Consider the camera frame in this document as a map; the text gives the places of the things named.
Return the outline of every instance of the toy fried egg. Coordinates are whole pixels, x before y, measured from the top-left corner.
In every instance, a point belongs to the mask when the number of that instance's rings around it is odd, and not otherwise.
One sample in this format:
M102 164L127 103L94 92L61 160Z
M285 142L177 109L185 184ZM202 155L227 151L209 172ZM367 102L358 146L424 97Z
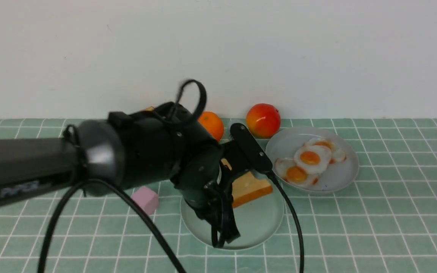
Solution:
M308 174L304 169L296 166L292 158L278 158L274 163L276 174L288 183L308 187L318 182L317 174Z
M340 147L335 145L335 143L327 138L311 138L304 144L304 146L314 145L328 147L332 151L332 158L330 163L343 162L345 161L345 159L347 159L347 154L345 154L345 151L340 149Z
M326 171L330 160L332 159L332 151L326 146L302 146L294 154L294 162L308 174L320 174Z

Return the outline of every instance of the apple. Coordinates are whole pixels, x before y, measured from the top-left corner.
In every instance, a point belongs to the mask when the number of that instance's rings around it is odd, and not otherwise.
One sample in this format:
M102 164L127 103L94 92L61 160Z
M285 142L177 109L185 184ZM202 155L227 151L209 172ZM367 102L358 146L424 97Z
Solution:
M246 116L249 131L257 138L271 138L279 131L281 116L271 104L256 104Z

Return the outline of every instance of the pink eraser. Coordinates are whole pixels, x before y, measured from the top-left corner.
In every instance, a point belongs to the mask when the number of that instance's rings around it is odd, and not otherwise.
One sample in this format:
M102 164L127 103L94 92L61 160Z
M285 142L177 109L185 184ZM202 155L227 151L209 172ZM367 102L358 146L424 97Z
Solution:
M159 198L158 194L149 188L141 187L131 195L131 199L138 204L148 215L158 208Z

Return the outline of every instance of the white plate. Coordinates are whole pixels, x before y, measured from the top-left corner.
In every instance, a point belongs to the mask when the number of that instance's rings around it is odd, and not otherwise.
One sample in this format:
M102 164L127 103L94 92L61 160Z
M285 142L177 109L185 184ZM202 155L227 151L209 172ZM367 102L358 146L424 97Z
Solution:
M319 176L318 182L310 188L301 188L288 183L279 176L278 179L294 188L313 194L332 193L350 185L357 177L359 170L357 154L345 140L328 130L314 127L295 127L281 130L267 143L266 155L273 164L278 158L291 158L296 150L311 138L329 138L345 151L347 159L341 163L330 164L328 169Z
M271 194L234 209L234 217L241 236L230 244L225 243L224 250L244 250L255 247L277 231L283 220L284 201L277 188L274 185L272 187ZM183 198L180 202L180 212L185 226L192 235L212 246L210 224L200 220Z

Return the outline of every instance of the orange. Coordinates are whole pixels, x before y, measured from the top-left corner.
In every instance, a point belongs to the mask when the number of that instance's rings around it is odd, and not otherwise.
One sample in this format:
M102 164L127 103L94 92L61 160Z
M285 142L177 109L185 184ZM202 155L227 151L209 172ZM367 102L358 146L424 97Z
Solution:
M223 136L223 122L217 114L213 112L203 112L198 122L203 126L207 132L212 135L217 141L219 141Z

